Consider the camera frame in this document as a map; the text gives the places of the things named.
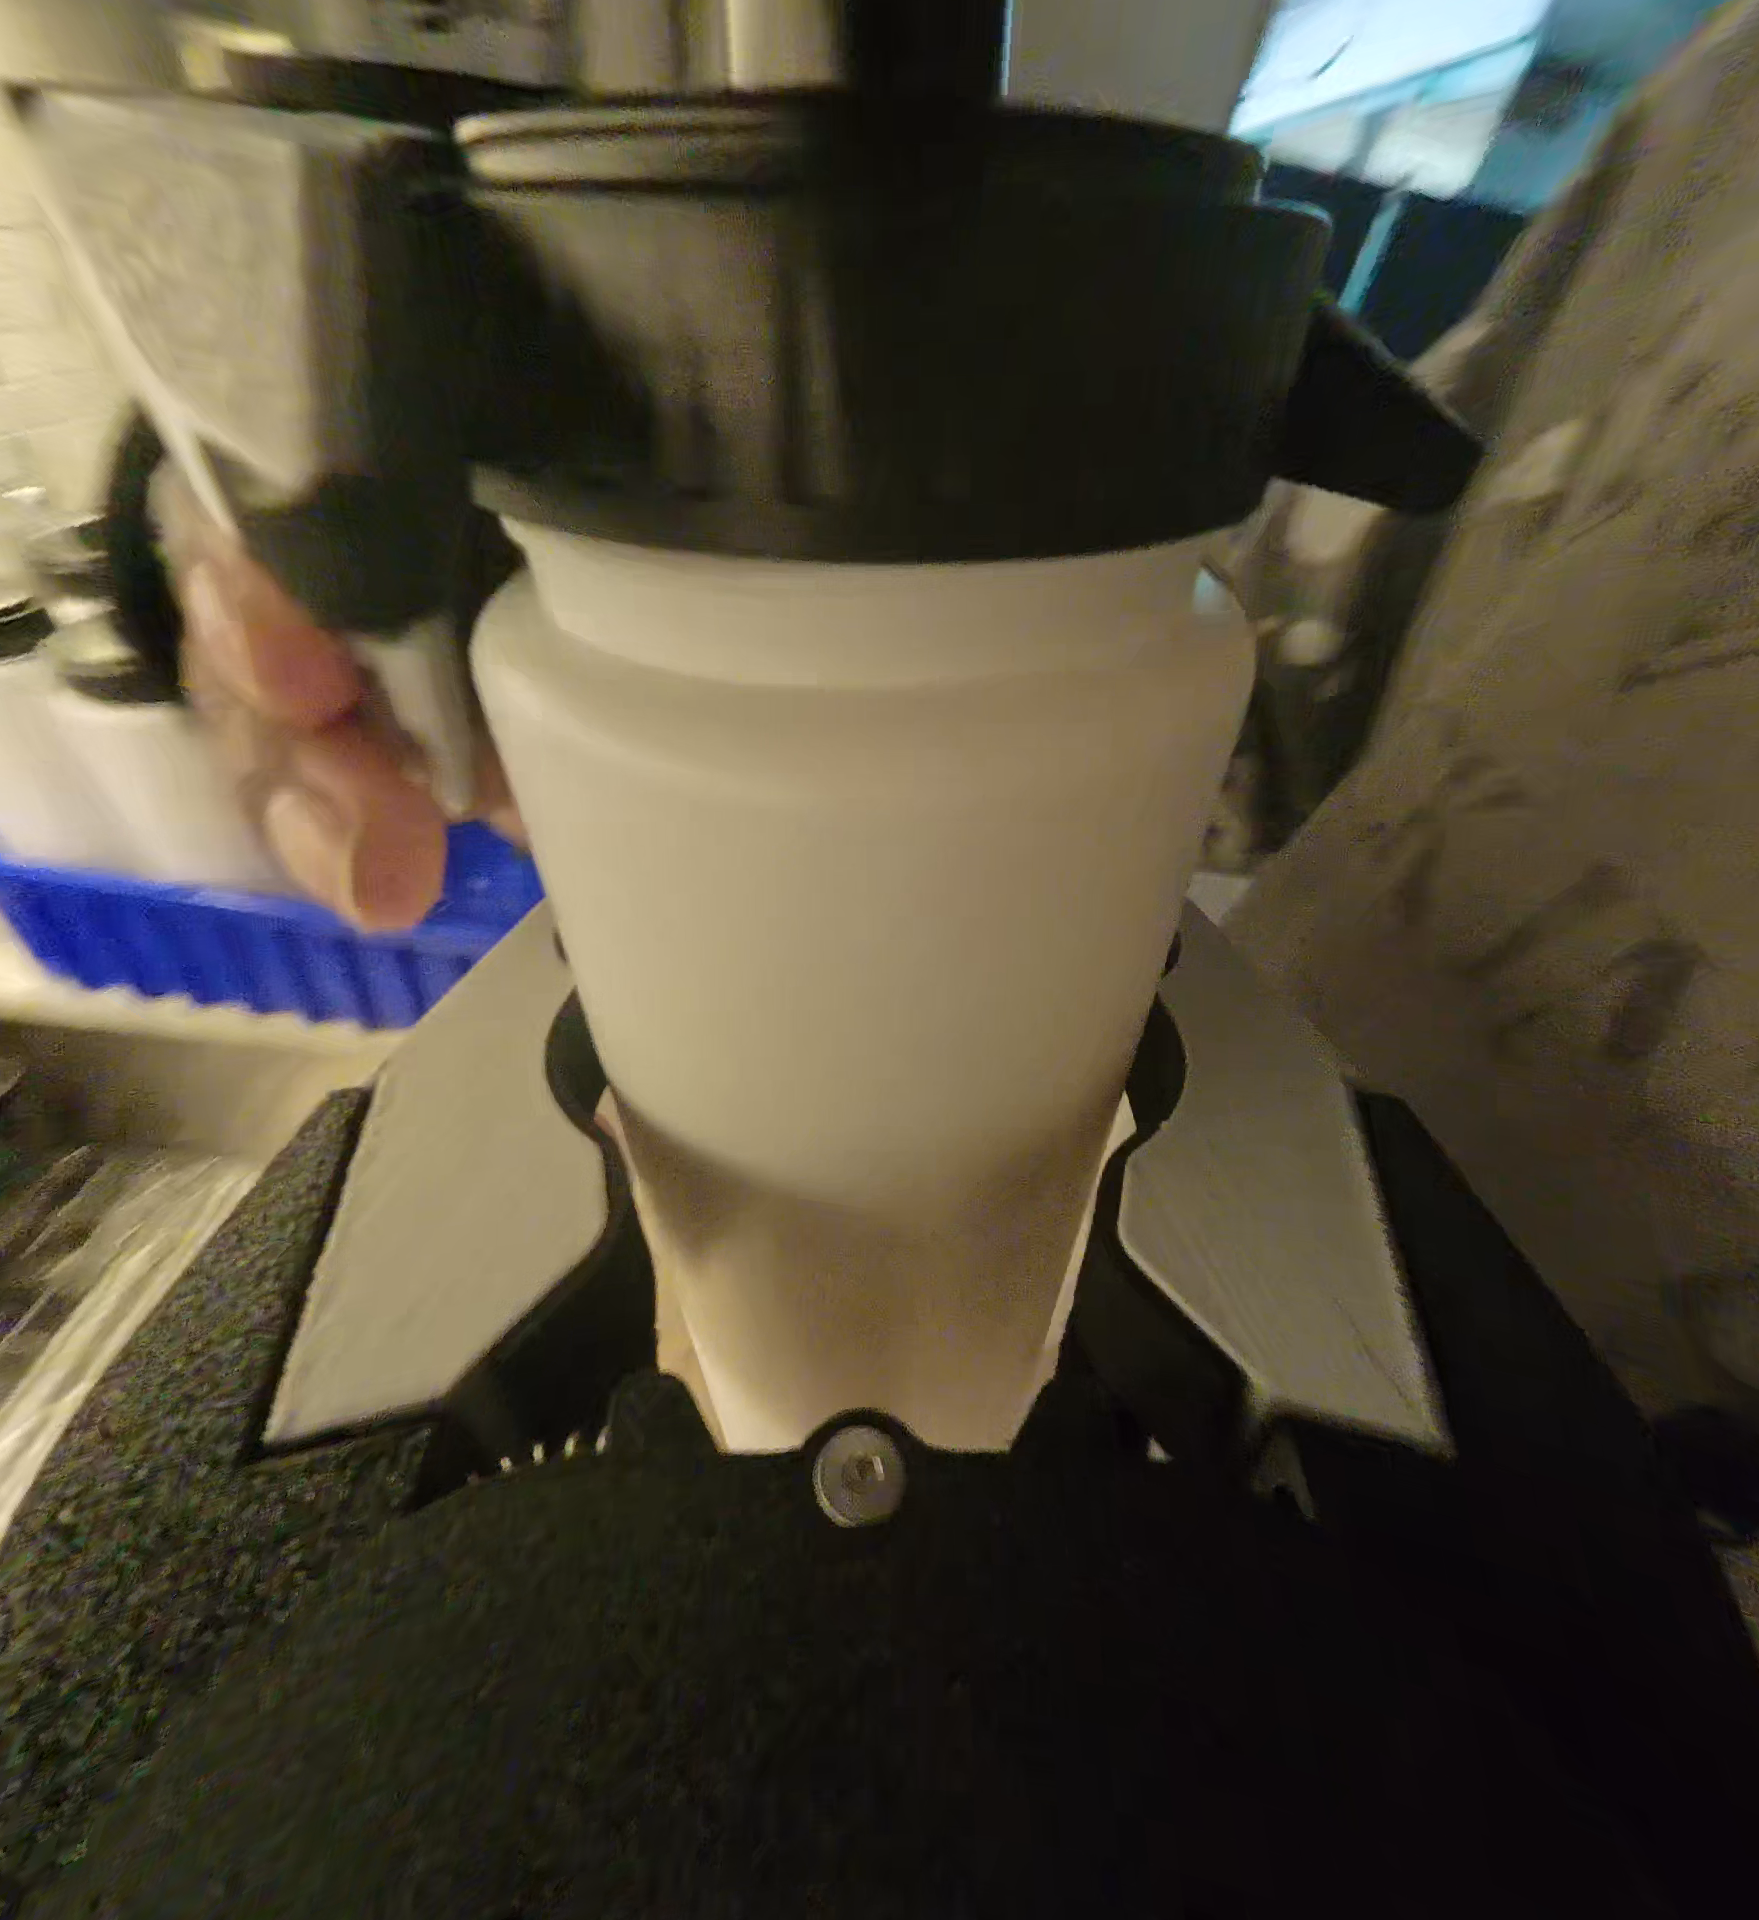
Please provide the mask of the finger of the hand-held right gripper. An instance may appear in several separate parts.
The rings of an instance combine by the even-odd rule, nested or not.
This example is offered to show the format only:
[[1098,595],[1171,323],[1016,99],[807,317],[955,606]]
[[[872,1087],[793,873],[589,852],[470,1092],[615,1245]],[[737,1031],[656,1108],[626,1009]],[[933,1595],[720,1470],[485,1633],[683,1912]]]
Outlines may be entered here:
[[1325,295],[1308,307],[1278,411],[1270,477],[1399,514],[1467,494],[1484,443],[1408,366]]
[[321,627],[466,638],[505,562],[473,469],[538,443],[545,302],[476,198],[492,78],[4,87],[172,469]]

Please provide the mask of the white plastic squeeze bottle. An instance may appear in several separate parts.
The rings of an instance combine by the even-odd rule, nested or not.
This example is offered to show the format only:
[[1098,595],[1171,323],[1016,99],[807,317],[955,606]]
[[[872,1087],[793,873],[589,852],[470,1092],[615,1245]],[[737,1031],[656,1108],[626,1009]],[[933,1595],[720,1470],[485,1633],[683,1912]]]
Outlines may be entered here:
[[1210,538],[978,565],[507,523],[482,713],[721,1446],[1011,1446],[1251,694]]

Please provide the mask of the stainless steel sink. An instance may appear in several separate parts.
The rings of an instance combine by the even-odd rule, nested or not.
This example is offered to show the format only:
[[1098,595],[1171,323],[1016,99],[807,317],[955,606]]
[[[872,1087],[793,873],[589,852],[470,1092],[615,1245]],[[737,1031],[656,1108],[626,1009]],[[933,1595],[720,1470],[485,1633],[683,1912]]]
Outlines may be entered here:
[[258,1160],[86,1137],[0,1063],[32,1145],[0,1208],[1,1543],[86,1391],[290,1139]]

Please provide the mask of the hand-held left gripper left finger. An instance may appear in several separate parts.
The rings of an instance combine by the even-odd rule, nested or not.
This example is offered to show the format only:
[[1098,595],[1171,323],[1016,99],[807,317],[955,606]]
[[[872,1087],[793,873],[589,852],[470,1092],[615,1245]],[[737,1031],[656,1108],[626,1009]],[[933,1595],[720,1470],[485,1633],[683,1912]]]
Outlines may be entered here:
[[601,1098],[566,1108],[549,1071],[572,1003],[553,907],[538,901],[375,1068],[265,1453],[446,1411],[599,1247],[614,1208]]

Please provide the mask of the group of white capped bottles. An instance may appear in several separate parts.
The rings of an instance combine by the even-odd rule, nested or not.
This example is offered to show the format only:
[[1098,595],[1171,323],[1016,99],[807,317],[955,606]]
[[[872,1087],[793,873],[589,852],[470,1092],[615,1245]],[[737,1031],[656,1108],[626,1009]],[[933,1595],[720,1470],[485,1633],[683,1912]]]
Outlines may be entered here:
[[102,518],[24,507],[24,571],[0,578],[0,853],[281,894],[175,669],[130,643]]

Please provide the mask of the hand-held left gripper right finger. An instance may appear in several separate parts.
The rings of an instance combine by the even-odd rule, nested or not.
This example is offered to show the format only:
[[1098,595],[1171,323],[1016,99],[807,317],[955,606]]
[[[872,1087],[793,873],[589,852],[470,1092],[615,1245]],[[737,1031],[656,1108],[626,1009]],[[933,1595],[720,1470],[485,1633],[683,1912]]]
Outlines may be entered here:
[[1139,1034],[1074,1350],[1160,1458],[1258,1458],[1324,1428],[1451,1458],[1357,1099],[1195,905]]

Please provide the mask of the black bottle cap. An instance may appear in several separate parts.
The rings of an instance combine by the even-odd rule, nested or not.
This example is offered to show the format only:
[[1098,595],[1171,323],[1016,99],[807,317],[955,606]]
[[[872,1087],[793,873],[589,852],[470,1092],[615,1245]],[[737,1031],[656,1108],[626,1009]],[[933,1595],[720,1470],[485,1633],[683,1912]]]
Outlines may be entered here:
[[472,118],[460,156],[505,521],[1040,560],[1219,530],[1346,453],[1325,221],[1225,138],[796,94]]

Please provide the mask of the blue plastic bin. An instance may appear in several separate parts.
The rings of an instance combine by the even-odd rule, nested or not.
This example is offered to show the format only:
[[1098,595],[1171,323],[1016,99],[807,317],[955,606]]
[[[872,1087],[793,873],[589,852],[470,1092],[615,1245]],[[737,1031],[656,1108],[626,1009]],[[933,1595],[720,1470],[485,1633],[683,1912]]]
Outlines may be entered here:
[[74,987],[371,1031],[423,1019],[540,900],[531,858],[478,824],[454,829],[427,918],[379,935],[309,900],[0,855],[4,923]]

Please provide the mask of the person's right hand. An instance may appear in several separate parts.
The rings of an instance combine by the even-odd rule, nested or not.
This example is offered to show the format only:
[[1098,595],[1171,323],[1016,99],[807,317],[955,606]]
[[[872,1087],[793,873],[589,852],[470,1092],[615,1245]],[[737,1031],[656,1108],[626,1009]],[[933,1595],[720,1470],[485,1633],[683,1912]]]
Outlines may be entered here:
[[522,844],[490,739],[478,741],[472,799],[446,807],[346,643],[235,544],[191,541],[178,602],[187,697],[265,849],[306,900],[359,930],[404,931],[444,892],[455,822]]

